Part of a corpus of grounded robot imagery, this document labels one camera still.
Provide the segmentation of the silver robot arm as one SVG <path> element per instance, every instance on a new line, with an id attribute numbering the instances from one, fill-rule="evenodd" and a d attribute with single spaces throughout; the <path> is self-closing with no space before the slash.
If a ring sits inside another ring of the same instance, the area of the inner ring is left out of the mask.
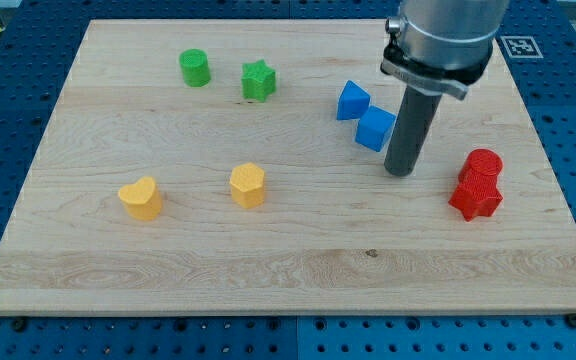
<path id="1" fill-rule="evenodd" d="M 492 55 L 508 0 L 404 0 L 388 18 L 381 71 L 427 96 L 466 97 Z"/>

